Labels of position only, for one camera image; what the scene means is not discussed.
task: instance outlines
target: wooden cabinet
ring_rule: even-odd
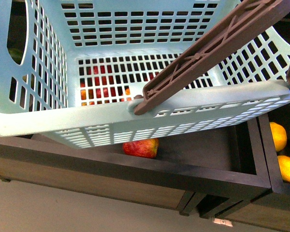
[[[75,150],[45,137],[0,138],[0,177],[178,210],[204,218],[270,189],[256,119],[160,138],[156,159],[121,145]]]
[[[185,193],[184,190],[174,188],[4,158],[0,158],[0,175],[39,185],[171,209],[177,208]]]
[[[290,232],[290,211],[288,210],[249,204],[226,216],[225,219]]]

